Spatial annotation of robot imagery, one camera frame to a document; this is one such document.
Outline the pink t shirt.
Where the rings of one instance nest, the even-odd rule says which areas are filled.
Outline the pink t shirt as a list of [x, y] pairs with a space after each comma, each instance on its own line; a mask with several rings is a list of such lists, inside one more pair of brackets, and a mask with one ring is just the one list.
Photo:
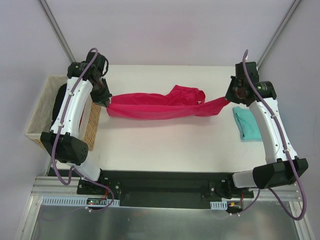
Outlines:
[[166, 94], [126, 93], [115, 95], [106, 109], [110, 117], [135, 120], [169, 120], [217, 116], [230, 102], [225, 97], [206, 101], [205, 92], [175, 85]]

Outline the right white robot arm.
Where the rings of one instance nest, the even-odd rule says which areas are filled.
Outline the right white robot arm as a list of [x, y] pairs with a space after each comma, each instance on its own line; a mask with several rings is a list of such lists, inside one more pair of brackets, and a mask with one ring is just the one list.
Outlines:
[[260, 81], [254, 61], [235, 65], [226, 100], [246, 105], [257, 123], [265, 151], [266, 163], [252, 170], [235, 172], [225, 184], [225, 192], [237, 197], [243, 188], [268, 189], [296, 182], [292, 167], [301, 176], [309, 167], [290, 144], [283, 126], [276, 91], [269, 81]]

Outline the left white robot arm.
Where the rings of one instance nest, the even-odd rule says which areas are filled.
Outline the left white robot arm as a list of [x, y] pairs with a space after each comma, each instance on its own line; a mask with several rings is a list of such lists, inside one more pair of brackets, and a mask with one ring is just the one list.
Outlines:
[[57, 162], [69, 166], [70, 176], [76, 172], [89, 181], [88, 188], [96, 195], [105, 191], [106, 183], [100, 179], [101, 169], [88, 159], [89, 146], [79, 139], [79, 129], [88, 98], [104, 108], [111, 102], [112, 94], [105, 79], [108, 70], [107, 58], [95, 47], [89, 50], [84, 61], [72, 62], [67, 69], [65, 93], [56, 119], [50, 130], [40, 135], [60, 182], [65, 186], [70, 183], [62, 179]]

